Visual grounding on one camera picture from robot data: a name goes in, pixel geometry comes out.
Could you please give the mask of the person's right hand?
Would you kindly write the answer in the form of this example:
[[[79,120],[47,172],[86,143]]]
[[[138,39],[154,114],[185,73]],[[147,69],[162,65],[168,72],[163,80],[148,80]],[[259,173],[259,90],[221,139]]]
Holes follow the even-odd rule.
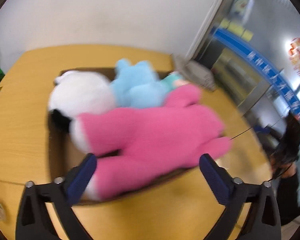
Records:
[[[272,180],[276,178],[289,178],[296,174],[296,164],[295,162],[291,163],[281,163],[280,161],[276,160],[273,156],[270,157],[270,164],[272,170]]]

